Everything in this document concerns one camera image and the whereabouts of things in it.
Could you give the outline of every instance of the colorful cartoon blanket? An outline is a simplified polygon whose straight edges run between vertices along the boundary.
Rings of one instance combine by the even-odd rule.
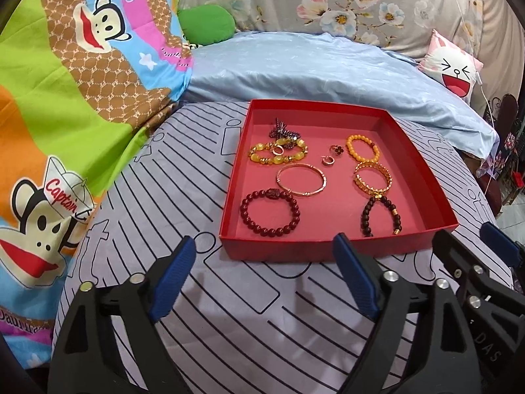
[[[171,0],[23,0],[0,35],[0,331],[51,357],[68,263],[192,57]]]

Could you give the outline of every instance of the black beaded chain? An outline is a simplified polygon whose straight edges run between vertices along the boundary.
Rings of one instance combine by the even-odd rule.
[[[379,199],[392,213],[392,216],[394,217],[394,235],[397,235],[401,232],[403,227],[401,226],[401,216],[397,213],[397,209],[395,208],[395,205],[392,204],[392,202],[386,197],[381,196]],[[368,203],[366,206],[364,206],[363,214],[361,215],[361,228],[363,229],[363,234],[365,237],[373,237],[372,230],[370,229],[369,224],[369,213],[370,210],[372,210],[372,206],[374,205],[376,201],[375,197],[370,197],[368,200]]]

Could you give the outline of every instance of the red box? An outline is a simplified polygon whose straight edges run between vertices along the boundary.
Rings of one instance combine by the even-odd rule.
[[[276,173],[284,165],[262,165],[248,158],[255,144],[271,141],[268,134],[279,117],[288,129],[301,134],[308,155],[301,162],[321,169],[327,179],[325,190],[312,197],[296,197],[301,211],[297,228],[282,237],[261,237],[250,230],[240,216],[241,201],[254,190],[277,188]],[[347,137],[362,134],[380,149],[379,163],[393,176],[388,198],[401,215],[403,230],[393,235],[393,219],[382,203],[370,212],[374,237],[361,232],[361,214],[369,196],[353,181],[357,161],[346,151]],[[331,145],[345,153],[326,167],[321,156],[330,155]],[[362,141],[353,142],[356,152],[373,156]],[[297,152],[296,147],[287,154]],[[383,187],[384,178],[370,168],[360,171],[370,185]],[[281,175],[285,186],[313,191],[321,185],[318,174],[307,168],[291,168]],[[277,228],[290,222],[290,208],[284,200],[253,200],[249,214],[257,224]],[[431,247],[435,232],[453,231],[458,221],[434,174],[410,139],[384,110],[326,102],[256,99],[251,102],[242,129],[228,195],[220,225],[220,239],[231,259],[267,262],[321,262],[333,260],[332,239],[344,232],[358,252],[375,257],[414,252]]]

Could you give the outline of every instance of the white cloth with black lines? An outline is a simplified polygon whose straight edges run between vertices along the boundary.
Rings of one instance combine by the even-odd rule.
[[[232,262],[218,232],[247,103],[182,106],[123,170],[91,221],[62,294],[56,321],[83,281],[110,286],[146,271],[184,235],[198,256],[173,311],[157,328],[195,393],[337,392],[371,333],[335,264]],[[511,286],[510,270],[479,239],[494,222],[483,193],[445,140],[397,120],[439,180],[460,226],[454,235]],[[457,284],[430,250],[380,259],[409,281]],[[386,385],[403,373],[413,337],[409,316]],[[114,322],[130,380],[144,382],[122,321]]]

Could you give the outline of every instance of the green pillow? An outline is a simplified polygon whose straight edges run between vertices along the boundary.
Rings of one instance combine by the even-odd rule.
[[[219,43],[233,37],[235,20],[221,6],[207,4],[177,13],[182,32],[191,44]]]

